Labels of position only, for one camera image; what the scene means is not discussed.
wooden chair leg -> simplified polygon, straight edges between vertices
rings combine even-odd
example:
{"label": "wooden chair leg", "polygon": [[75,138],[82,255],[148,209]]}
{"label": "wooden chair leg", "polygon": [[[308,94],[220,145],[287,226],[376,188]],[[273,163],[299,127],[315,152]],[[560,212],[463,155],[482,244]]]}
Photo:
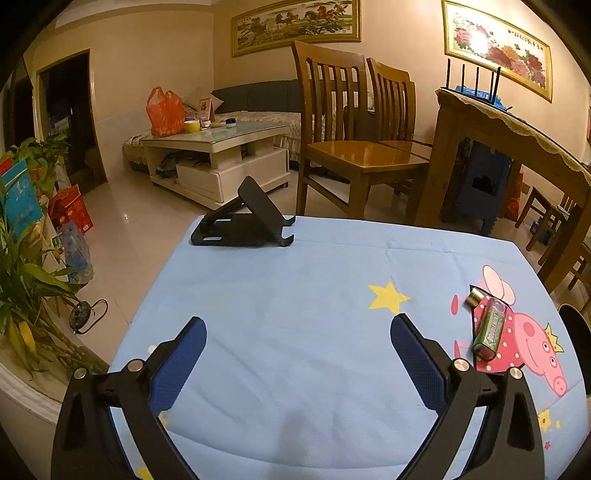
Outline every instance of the wooden chair leg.
{"label": "wooden chair leg", "polygon": [[308,197],[308,184],[305,179],[310,176],[310,160],[300,158],[300,169],[297,177],[297,200],[295,201],[295,214],[303,216],[306,214],[306,199]]}
{"label": "wooden chair leg", "polygon": [[404,214],[405,225],[414,225],[414,220],[417,216],[418,204],[421,201],[421,197],[423,196],[423,189],[425,187],[426,181],[427,169],[425,169],[424,174],[413,180],[413,186],[411,188],[410,194],[408,195],[407,209]]}
{"label": "wooden chair leg", "polygon": [[525,249],[528,252],[530,252],[531,249],[534,247],[535,243],[538,241],[538,238],[540,237],[542,232],[547,229],[548,221],[550,220],[551,215],[552,215],[552,210],[547,210],[546,213],[544,214],[544,217],[542,218],[542,221],[540,222],[538,229],[535,231],[535,233],[531,237],[530,243],[528,243],[527,246],[525,247]]}
{"label": "wooden chair leg", "polygon": [[521,224],[523,223],[523,220],[525,220],[525,216],[527,215],[527,212],[530,211],[531,205],[533,203],[534,203],[534,194],[532,192],[530,194],[530,196],[528,197],[527,202],[525,202],[523,210],[521,211],[521,215],[519,216],[519,218],[515,222],[515,228],[519,228],[521,226]]}
{"label": "wooden chair leg", "polygon": [[544,265],[545,261],[548,260],[548,257],[550,256],[550,253],[552,252],[552,249],[554,248],[554,244],[556,243],[556,237],[560,235],[560,232],[554,234],[554,236],[552,237],[552,240],[550,240],[550,243],[548,244],[548,247],[546,248],[546,251],[544,252],[544,255],[542,255],[540,257],[540,259],[538,260],[538,265]]}
{"label": "wooden chair leg", "polygon": [[[587,262],[585,260],[583,260],[582,258],[579,260],[579,262],[581,263],[580,267],[577,269],[577,273],[579,275],[583,274],[583,270],[585,269],[585,267],[587,266]],[[571,280],[571,282],[569,283],[569,290],[572,290],[574,288],[574,286],[577,284],[578,282],[578,278],[576,276],[573,277],[573,279]]]}
{"label": "wooden chair leg", "polygon": [[363,213],[365,212],[365,204],[367,203],[369,179],[366,175],[361,175],[356,179],[351,179],[350,182],[347,218],[362,220]]}

green battery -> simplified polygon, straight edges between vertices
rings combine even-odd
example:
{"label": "green battery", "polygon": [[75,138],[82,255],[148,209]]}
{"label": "green battery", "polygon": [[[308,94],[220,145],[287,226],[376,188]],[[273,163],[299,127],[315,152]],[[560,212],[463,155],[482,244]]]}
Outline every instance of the green battery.
{"label": "green battery", "polygon": [[472,345],[472,351],[478,358],[490,361],[496,356],[501,342],[506,311],[507,306],[500,300],[492,298],[489,301]]}

dark gray sofa cushion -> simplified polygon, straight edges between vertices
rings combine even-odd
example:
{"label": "dark gray sofa cushion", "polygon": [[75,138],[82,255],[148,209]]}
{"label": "dark gray sofa cushion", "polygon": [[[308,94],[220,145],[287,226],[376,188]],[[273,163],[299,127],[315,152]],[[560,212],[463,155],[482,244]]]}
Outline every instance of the dark gray sofa cushion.
{"label": "dark gray sofa cushion", "polygon": [[250,83],[212,92],[223,100],[216,113],[296,112],[300,113],[300,84],[297,80]]}

coffee table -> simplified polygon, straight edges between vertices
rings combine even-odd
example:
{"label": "coffee table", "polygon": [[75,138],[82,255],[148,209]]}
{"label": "coffee table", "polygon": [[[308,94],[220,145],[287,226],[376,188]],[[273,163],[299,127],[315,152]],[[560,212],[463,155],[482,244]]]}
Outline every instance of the coffee table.
{"label": "coffee table", "polygon": [[[238,195],[238,187],[246,176],[253,177],[265,192],[287,186],[288,151],[275,148],[273,137],[289,131],[288,125],[277,122],[237,122],[231,128],[147,137],[142,144],[153,183],[215,210]],[[162,159],[181,150],[209,153],[210,161],[197,165],[192,161],[179,162],[177,179],[157,175]]]}

light blue tablecloth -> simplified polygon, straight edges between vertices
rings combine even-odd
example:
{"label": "light blue tablecloth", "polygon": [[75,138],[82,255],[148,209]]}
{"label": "light blue tablecloth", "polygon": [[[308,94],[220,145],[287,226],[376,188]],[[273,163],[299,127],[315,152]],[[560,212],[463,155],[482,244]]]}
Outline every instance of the light blue tablecloth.
{"label": "light blue tablecloth", "polygon": [[[462,305],[490,265],[511,286],[514,312],[551,326],[567,392],[527,366],[555,480],[587,436],[584,385],[556,308],[515,245],[464,233],[355,220],[298,218],[287,248],[193,247],[191,226],[139,307],[111,370],[170,340],[192,316],[207,345],[164,413],[202,480],[395,479],[436,420],[389,338],[400,302],[426,338],[454,357],[472,339]],[[452,313],[452,298],[460,306]],[[120,411],[134,469],[143,466]],[[461,473],[479,409],[447,478]]]}

